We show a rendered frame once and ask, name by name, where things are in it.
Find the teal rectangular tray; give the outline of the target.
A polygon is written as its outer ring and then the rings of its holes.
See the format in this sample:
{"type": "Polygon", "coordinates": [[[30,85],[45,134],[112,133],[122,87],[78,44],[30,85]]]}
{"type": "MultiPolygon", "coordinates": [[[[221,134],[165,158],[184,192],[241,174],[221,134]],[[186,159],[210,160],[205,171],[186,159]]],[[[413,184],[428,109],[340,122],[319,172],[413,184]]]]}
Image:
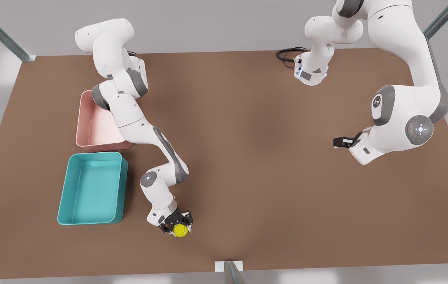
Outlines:
{"type": "Polygon", "coordinates": [[[123,219],[128,162],[118,152],[75,153],[67,164],[58,223],[117,224],[123,219]]]}

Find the pink rectangular tray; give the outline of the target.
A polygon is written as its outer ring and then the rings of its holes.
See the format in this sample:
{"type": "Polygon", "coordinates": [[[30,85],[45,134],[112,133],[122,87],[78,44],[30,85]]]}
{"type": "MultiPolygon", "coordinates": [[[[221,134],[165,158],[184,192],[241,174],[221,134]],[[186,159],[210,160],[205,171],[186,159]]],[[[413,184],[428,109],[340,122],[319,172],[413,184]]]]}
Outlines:
{"type": "Polygon", "coordinates": [[[76,145],[88,152],[119,151],[133,146],[122,137],[112,114],[94,102],[91,90],[80,96],[76,145]]]}

